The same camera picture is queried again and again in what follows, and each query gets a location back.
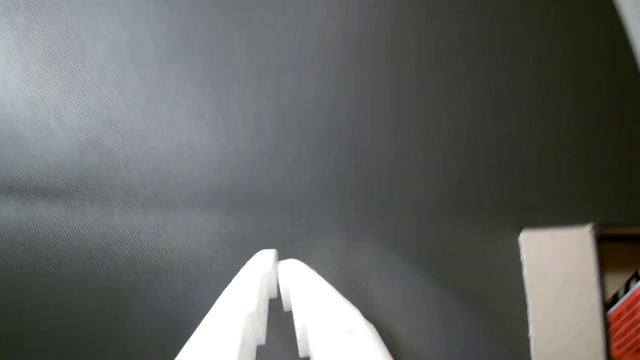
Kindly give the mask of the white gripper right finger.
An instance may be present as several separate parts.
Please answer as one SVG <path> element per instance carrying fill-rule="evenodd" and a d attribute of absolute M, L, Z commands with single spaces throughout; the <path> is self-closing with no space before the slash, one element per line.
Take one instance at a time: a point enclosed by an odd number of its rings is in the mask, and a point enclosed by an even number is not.
<path fill-rule="evenodd" d="M 300 358 L 393 358 L 375 326 L 333 285 L 301 260 L 279 260 L 278 284 L 283 309 L 292 313 Z"/>

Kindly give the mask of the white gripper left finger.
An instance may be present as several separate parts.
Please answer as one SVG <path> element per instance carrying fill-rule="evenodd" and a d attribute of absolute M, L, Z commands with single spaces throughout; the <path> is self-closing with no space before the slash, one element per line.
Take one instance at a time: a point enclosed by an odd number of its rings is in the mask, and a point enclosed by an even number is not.
<path fill-rule="evenodd" d="M 237 272 L 177 360 L 254 360 L 266 342 L 269 302 L 278 297 L 278 251 L 262 249 Z"/>

